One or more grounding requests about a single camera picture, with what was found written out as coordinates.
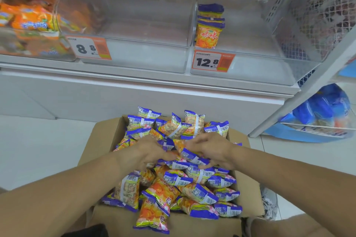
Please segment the person's right hand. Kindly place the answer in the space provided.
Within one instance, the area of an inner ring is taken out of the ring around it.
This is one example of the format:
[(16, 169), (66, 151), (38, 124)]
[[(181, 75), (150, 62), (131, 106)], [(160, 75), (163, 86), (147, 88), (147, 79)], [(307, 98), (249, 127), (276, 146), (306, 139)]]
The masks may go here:
[(216, 165), (232, 171), (238, 169), (236, 156), (233, 153), (237, 147), (215, 132), (199, 134), (194, 139), (186, 141), (188, 150), (200, 153), (210, 162), (216, 162)]

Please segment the orange snack packet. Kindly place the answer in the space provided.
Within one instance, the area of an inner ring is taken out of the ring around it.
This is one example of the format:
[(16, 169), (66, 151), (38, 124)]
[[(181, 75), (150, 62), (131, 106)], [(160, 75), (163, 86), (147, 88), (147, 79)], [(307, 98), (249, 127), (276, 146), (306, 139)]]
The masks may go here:
[(210, 163), (209, 159), (203, 158), (202, 154), (194, 153), (186, 148), (186, 141), (180, 139), (173, 140), (174, 145), (181, 158), (186, 161), (196, 164), (196, 165), (208, 165)]

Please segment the person's right forearm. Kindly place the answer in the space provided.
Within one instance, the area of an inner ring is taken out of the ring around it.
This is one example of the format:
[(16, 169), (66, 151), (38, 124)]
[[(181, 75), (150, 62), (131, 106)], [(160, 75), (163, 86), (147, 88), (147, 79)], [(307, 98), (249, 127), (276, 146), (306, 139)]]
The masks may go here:
[(335, 237), (356, 237), (356, 176), (237, 146), (236, 169), (313, 218)]

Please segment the person's left forearm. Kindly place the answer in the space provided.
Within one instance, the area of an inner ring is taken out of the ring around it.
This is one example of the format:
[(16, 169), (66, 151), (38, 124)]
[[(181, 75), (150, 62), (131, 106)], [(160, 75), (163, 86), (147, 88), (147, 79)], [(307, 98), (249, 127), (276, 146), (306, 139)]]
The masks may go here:
[(0, 237), (60, 237), (124, 174), (128, 149), (0, 195)]

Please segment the pile of orange blue packets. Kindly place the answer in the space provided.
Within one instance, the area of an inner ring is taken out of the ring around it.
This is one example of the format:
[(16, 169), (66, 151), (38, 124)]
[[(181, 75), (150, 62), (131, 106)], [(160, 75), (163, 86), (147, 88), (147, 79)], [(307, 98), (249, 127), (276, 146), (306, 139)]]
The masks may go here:
[[(114, 151), (134, 145), (144, 136), (157, 140), (165, 151), (179, 154), (174, 139), (192, 140), (197, 135), (215, 132), (226, 138), (229, 121), (205, 122), (205, 115), (185, 110), (182, 120), (172, 113), (163, 118), (159, 112), (138, 107), (136, 115), (127, 115), (123, 139)], [(158, 160), (147, 164), (143, 171), (133, 171), (112, 191), (103, 196), (101, 204), (139, 212), (134, 229), (150, 229), (169, 234), (168, 217), (171, 212), (182, 212), (193, 218), (218, 220), (239, 217), (243, 208), (235, 203), (240, 191), (230, 170), (219, 165), (199, 169), (199, 165), (179, 157), (173, 161)]]

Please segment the brown cardboard box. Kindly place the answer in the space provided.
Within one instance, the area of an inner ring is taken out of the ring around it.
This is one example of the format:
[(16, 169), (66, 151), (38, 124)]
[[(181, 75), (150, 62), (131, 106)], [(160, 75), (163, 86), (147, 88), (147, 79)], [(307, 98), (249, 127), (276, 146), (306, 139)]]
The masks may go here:
[[(97, 122), (78, 166), (113, 151), (124, 137), (127, 122), (126, 116)], [(233, 171), (232, 176), (237, 179), (237, 189), (241, 193), (236, 200), (243, 208), (241, 217), (262, 216), (265, 210), (259, 183), (238, 171)], [(138, 213), (99, 203), (94, 207), (92, 216), (87, 217), (87, 226), (104, 224), (109, 237), (242, 237), (240, 218), (202, 220), (183, 213), (172, 213), (168, 218), (169, 235), (134, 229), (137, 218)]]

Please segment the white shelf base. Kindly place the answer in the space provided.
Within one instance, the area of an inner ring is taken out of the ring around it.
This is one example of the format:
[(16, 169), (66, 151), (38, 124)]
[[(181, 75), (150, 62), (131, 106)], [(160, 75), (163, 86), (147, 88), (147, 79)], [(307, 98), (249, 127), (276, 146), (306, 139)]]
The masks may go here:
[(0, 75), (52, 116), (90, 122), (136, 115), (139, 106), (168, 117), (184, 118), (190, 110), (204, 114), (205, 122), (229, 121), (230, 128), (248, 135), (286, 101), (212, 86), (169, 86), (17, 64), (1, 64)]

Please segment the grey patterned shorts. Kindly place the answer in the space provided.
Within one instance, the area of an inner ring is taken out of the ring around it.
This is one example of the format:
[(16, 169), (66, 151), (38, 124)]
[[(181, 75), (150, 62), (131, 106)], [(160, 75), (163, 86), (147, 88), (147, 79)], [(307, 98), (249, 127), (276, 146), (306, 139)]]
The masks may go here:
[(264, 207), (262, 217), (266, 220), (277, 220), (279, 213), (277, 194), (263, 185), (260, 185), (260, 192)]

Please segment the person's right leg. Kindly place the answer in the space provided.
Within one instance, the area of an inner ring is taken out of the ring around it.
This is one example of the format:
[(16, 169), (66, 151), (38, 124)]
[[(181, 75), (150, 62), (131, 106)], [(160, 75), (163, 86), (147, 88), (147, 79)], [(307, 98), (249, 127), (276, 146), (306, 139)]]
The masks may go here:
[(243, 221), (243, 237), (335, 237), (307, 214), (284, 220), (249, 217)]

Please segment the orange white price tag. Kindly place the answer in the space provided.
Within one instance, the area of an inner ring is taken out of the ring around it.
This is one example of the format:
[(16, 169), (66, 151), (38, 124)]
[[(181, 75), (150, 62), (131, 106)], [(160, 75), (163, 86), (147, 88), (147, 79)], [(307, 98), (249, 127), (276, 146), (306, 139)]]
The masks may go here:
[(227, 73), (236, 54), (195, 49), (192, 69)]
[(66, 35), (65, 38), (78, 58), (112, 60), (106, 40), (103, 37)]

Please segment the clear plastic bin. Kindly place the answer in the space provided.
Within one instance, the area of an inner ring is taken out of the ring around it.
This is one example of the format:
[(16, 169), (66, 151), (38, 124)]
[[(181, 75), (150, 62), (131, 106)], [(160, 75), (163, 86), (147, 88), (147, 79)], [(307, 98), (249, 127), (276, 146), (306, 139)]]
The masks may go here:
[[(92, 12), (93, 31), (63, 34), (103, 37), (112, 60), (83, 63), (184, 73), (193, 45), (197, 0), (79, 0)], [(57, 12), (74, 0), (59, 0)]]
[(0, 0), (0, 54), (75, 61), (61, 34), (58, 0)]
[[(227, 73), (190, 69), (199, 76), (293, 86), (290, 66), (263, 19), (266, 0), (197, 0), (223, 5), (225, 28), (215, 52), (236, 54)], [(194, 46), (194, 50), (210, 50)]]

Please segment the orange blue chip bag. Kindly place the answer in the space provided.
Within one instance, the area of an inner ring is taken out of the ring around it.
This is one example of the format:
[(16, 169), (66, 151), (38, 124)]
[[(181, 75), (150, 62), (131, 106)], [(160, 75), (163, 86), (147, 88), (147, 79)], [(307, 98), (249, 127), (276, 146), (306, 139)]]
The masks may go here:
[(195, 46), (203, 49), (215, 49), (224, 28), (225, 23), (221, 21), (199, 20), (195, 33)]
[(197, 16), (197, 21), (203, 21), (206, 23), (225, 23), (224, 18), (213, 18), (213, 17), (206, 17), (206, 16)]
[(221, 19), (224, 12), (225, 12), (224, 6), (217, 3), (199, 4), (197, 15), (206, 18)]

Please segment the blue plastic bag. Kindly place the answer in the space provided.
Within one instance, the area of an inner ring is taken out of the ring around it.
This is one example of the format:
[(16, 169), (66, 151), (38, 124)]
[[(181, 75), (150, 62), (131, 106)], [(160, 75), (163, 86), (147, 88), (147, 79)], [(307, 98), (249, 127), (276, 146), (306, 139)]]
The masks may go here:
[(356, 115), (346, 92), (332, 83), (279, 118), (264, 134), (309, 143), (343, 140), (356, 135)]

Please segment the heap of orange bags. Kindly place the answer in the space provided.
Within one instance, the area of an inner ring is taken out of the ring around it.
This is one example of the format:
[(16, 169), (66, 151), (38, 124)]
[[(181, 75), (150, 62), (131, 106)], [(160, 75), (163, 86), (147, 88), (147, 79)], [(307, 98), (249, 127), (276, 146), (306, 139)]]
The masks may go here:
[(59, 0), (0, 0), (0, 54), (74, 59), (63, 32), (93, 31), (92, 12), (79, 0), (57, 12)]

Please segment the white shelf post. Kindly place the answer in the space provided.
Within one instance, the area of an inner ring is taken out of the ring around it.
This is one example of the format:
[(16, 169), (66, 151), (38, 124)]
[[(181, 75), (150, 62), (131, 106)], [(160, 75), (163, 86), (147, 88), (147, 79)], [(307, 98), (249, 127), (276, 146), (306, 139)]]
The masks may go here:
[(287, 99), (284, 105), (249, 133), (250, 137), (261, 135), (266, 129), (278, 122), (278, 119), (298, 105), (309, 99), (322, 86), (326, 85), (333, 76), (356, 54), (356, 25), (345, 35), (340, 43), (332, 50), (326, 59), (315, 69), (294, 97)]

